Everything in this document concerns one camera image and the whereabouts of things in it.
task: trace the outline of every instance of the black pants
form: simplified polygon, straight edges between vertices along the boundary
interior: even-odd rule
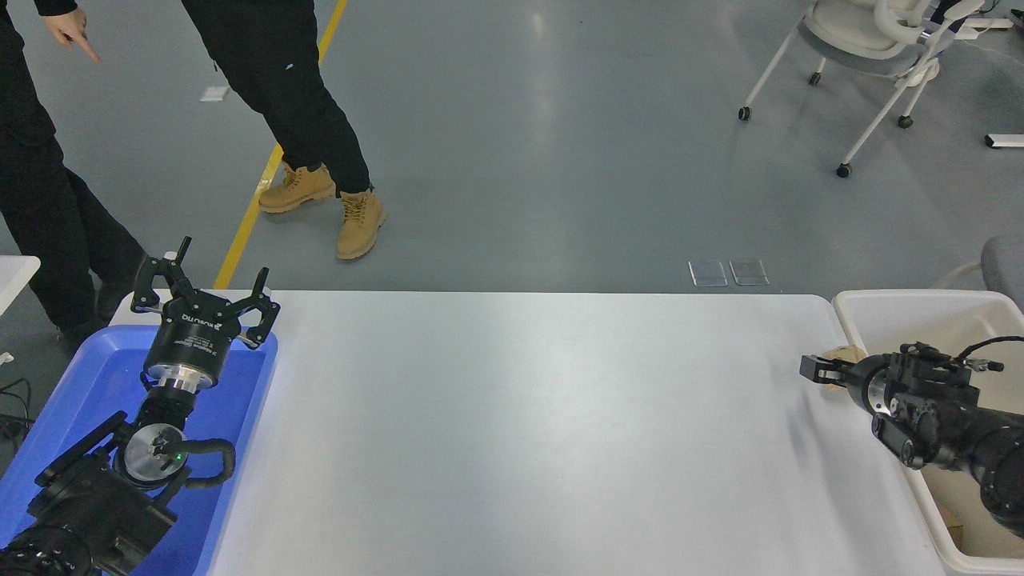
[[[40,259],[29,286],[47,317],[70,328],[95,318],[89,270],[104,282],[120,282],[135,274],[144,252],[65,167],[24,46],[0,8],[0,212],[22,253]]]
[[[316,64],[313,0],[181,0],[227,82],[263,115],[294,168],[327,164],[340,192],[370,188],[352,126]]]

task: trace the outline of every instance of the gray floor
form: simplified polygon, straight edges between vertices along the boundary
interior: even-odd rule
[[[211,286],[272,137],[237,95],[198,101],[224,82],[178,3],[83,5],[101,65],[56,46],[31,3],[10,6],[68,165],[151,253],[193,236],[185,271]],[[947,50],[914,126],[884,122],[840,179],[888,81],[834,67],[812,88],[817,58],[798,41],[736,120],[804,5],[353,0],[324,76],[389,220],[366,258],[340,262],[336,202],[261,215],[231,287],[266,265],[275,289],[831,297],[927,287],[1019,231],[1024,151],[982,136],[1024,131],[1024,34]],[[333,9],[317,2],[322,26]],[[0,252],[16,253],[5,230]],[[761,259],[770,286],[689,278],[688,260],[739,258]],[[0,348],[16,358],[0,381],[29,377],[38,412],[70,355],[30,292],[0,318]]]

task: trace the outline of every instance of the white table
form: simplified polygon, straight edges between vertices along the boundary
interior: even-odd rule
[[[0,314],[14,301],[37,270],[39,258],[35,256],[0,255]]]
[[[211,574],[943,573],[868,415],[798,374],[846,343],[824,299],[273,298]]]

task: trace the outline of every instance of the boot lace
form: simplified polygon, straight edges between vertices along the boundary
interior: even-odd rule
[[[298,171],[286,170],[285,171],[285,188],[295,188],[299,186],[299,180],[302,178],[302,174]]]
[[[359,198],[342,197],[341,203],[345,206],[343,222],[357,221],[362,223],[367,212],[367,198],[365,196]]]

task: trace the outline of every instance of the tan boot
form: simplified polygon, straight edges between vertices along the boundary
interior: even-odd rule
[[[324,200],[334,196],[334,180],[327,166],[321,164],[310,172],[302,167],[292,170],[285,163],[285,181],[272,186],[259,195],[259,208],[264,212],[279,214],[299,207],[306,200]]]
[[[374,194],[374,189],[358,194],[342,194],[345,218],[338,237],[338,257],[351,260],[366,254],[377,242],[377,229],[384,223],[387,212]]]

